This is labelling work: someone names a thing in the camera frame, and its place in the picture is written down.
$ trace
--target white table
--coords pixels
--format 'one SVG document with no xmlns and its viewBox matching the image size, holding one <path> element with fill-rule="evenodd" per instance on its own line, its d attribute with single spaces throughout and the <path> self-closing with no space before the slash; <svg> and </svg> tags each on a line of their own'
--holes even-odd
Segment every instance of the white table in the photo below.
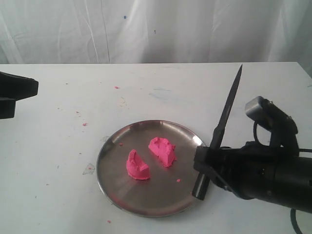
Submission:
<svg viewBox="0 0 312 234">
<path fill-rule="evenodd" d="M 39 94 L 18 101 L 15 118 L 0 120 L 0 233 L 293 234 L 290 209 L 241 200 L 216 186 L 181 214 L 137 217 L 111 205 L 96 172 L 83 175 L 89 163 L 96 165 L 107 136 L 139 120 L 182 124 L 209 144 L 239 66 L 0 65 L 39 81 Z M 299 146 L 312 147 L 312 80 L 295 62 L 244 63 L 222 145 L 241 147 L 253 139 L 244 107 L 257 95 L 291 115 Z M 309 233 L 312 215 L 297 216 Z"/>
</svg>

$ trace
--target white backdrop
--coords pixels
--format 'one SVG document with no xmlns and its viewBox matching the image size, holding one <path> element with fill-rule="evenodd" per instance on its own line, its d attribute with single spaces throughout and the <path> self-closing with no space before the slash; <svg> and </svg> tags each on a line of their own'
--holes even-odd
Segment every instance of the white backdrop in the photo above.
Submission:
<svg viewBox="0 0 312 234">
<path fill-rule="evenodd" d="M 0 0 L 0 63 L 298 61 L 311 0 Z"/>
</svg>

